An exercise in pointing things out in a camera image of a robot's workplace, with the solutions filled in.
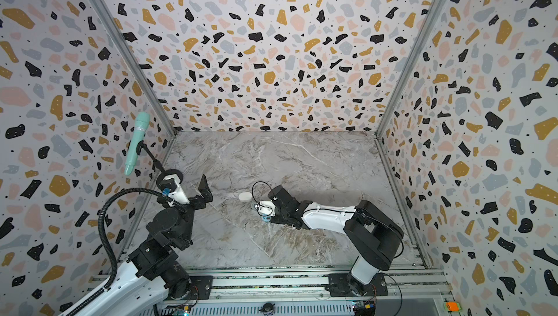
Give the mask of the white earbud charging case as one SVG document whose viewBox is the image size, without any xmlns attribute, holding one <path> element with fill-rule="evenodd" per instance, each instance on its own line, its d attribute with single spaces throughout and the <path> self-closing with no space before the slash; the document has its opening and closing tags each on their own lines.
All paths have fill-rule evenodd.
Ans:
<svg viewBox="0 0 558 316">
<path fill-rule="evenodd" d="M 250 192 L 242 192 L 238 195 L 239 201 L 242 203 L 253 201 L 253 196 Z"/>
</svg>

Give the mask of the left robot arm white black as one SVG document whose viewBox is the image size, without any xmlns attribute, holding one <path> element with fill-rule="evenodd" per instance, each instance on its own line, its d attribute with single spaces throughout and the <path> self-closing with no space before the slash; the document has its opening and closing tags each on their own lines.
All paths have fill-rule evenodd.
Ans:
<svg viewBox="0 0 558 316">
<path fill-rule="evenodd" d="M 158 190 L 146 189 L 164 205 L 147 224 L 148 237 L 119 264 L 108 242 L 106 229 L 99 229 L 103 248 L 108 252 L 111 271 L 104 284 L 89 292 L 64 315 L 140 315 L 158 312 L 158 304 L 171 299 L 175 307 L 194 306 L 208 300 L 213 278 L 191 276 L 178 262 L 178 251 L 193 245 L 194 216 L 212 202 L 206 177 L 198 194 L 188 198 L 180 177 L 169 174 L 158 183 Z"/>
</svg>

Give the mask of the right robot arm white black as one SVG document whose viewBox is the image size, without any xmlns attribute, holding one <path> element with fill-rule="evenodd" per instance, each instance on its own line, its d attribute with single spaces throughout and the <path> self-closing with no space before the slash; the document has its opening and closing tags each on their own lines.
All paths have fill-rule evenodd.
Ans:
<svg viewBox="0 0 558 316">
<path fill-rule="evenodd" d="M 263 219 L 297 230 L 328 230 L 348 237 L 358 257 L 347 274 L 328 276 L 326 290 L 332 297 L 385 296 L 380 276 L 404 250 L 404 232 L 369 201 L 356 206 L 326 206 L 298 201 L 282 186 L 268 193 L 268 200 L 254 206 Z"/>
</svg>

